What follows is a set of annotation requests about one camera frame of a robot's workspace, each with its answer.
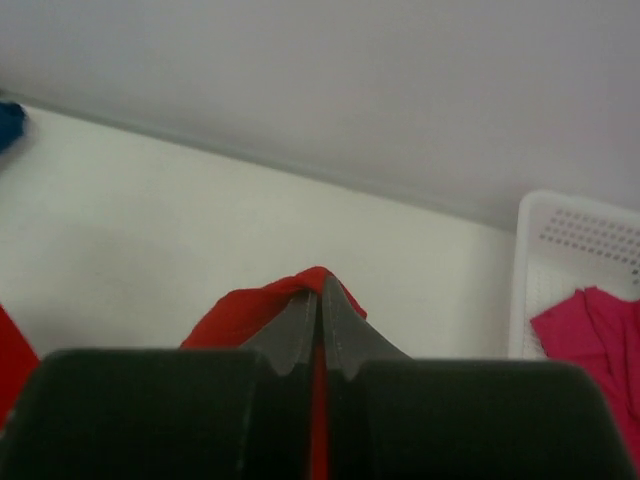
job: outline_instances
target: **red cloth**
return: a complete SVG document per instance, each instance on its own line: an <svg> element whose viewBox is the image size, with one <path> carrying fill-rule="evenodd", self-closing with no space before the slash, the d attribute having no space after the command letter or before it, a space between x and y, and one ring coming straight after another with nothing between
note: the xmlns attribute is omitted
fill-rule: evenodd
<svg viewBox="0 0 640 480"><path fill-rule="evenodd" d="M0 429L38 357L0 306Z"/></svg>
<svg viewBox="0 0 640 480"><path fill-rule="evenodd" d="M293 295L302 290L322 294L331 272L313 267L263 288L235 290L222 297L200 320L180 348L234 347L244 343L280 313ZM346 290L351 305L366 318L358 302ZM27 376L38 364L26 341L0 309L0 419L13 406ZM313 480L328 478L328 431L324 349L316 347L312 402L311 471Z"/></svg>
<svg viewBox="0 0 640 480"><path fill-rule="evenodd" d="M531 324L550 358L583 367L600 386L640 472L640 301L587 288Z"/></svg>

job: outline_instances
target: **magenta garment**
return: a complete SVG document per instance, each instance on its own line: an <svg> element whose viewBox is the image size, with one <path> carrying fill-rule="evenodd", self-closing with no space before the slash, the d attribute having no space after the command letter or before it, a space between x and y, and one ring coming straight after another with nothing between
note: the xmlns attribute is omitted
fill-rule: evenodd
<svg viewBox="0 0 640 480"><path fill-rule="evenodd" d="M577 290L531 324L549 358L583 367L600 386L640 472L640 301Z"/></svg>

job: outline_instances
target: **blue cloth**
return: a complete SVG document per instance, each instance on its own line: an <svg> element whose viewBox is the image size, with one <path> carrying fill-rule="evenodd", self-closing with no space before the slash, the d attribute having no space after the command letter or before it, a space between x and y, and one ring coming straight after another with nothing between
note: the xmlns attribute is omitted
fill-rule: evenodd
<svg viewBox="0 0 640 480"><path fill-rule="evenodd" d="M24 135L27 114L17 103L0 103L0 153Z"/></svg>

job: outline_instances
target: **white table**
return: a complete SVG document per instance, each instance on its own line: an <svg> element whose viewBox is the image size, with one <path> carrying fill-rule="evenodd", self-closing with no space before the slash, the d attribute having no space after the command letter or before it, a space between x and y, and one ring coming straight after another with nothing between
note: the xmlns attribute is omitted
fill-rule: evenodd
<svg viewBox="0 0 640 480"><path fill-rule="evenodd" d="M505 354L513 235L28 111L0 157L0 302L39 354L176 346L227 291L313 265L410 355Z"/></svg>

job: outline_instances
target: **white basket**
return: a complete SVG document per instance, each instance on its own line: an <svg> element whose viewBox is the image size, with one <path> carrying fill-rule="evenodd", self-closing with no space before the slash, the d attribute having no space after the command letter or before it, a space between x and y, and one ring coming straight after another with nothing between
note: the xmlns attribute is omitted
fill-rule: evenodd
<svg viewBox="0 0 640 480"><path fill-rule="evenodd" d="M640 214L551 192L527 195L518 217L509 357L545 358L531 318L593 285L640 297Z"/></svg>

